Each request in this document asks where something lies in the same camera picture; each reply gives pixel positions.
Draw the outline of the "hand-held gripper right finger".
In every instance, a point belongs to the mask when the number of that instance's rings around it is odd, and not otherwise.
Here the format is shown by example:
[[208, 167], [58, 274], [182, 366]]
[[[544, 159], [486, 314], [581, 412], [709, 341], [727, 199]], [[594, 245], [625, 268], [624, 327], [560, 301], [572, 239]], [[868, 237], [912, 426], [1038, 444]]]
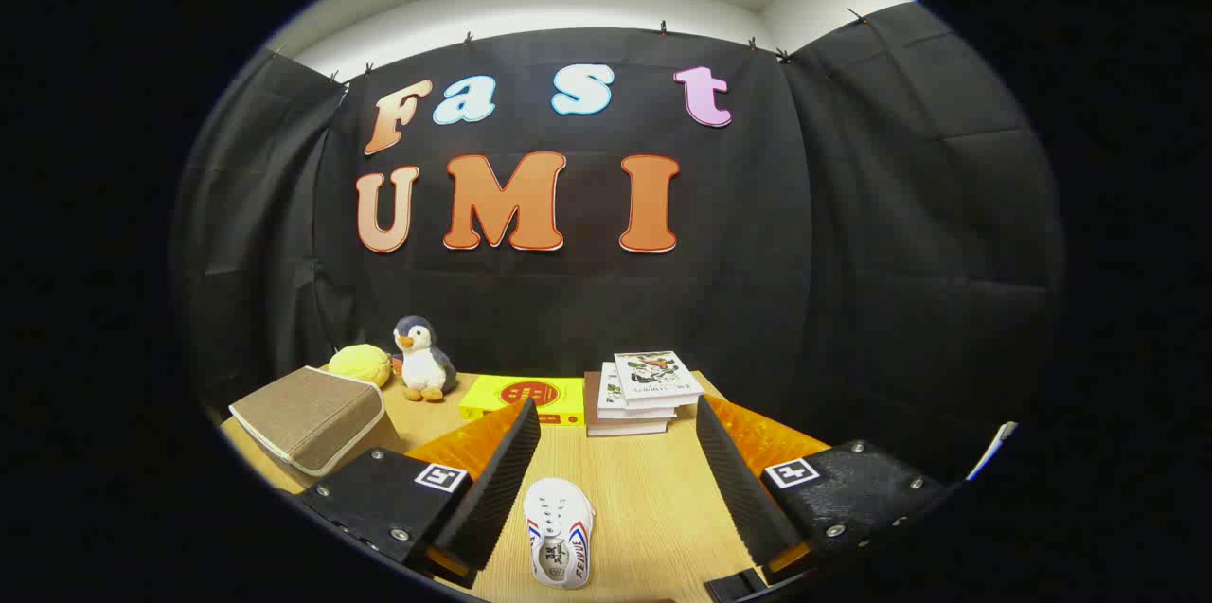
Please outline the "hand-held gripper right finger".
[[870, 440], [828, 446], [702, 395], [696, 435], [754, 564], [771, 588], [831, 576], [901, 541], [957, 492]]

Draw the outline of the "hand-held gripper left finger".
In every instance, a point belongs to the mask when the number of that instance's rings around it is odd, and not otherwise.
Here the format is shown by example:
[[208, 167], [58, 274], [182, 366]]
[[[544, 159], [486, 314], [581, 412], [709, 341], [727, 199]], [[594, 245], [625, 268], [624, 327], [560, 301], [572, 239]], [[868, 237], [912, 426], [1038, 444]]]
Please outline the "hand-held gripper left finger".
[[411, 576], [471, 588], [488, 568], [541, 443], [533, 400], [406, 453], [376, 447], [297, 492], [295, 506]]

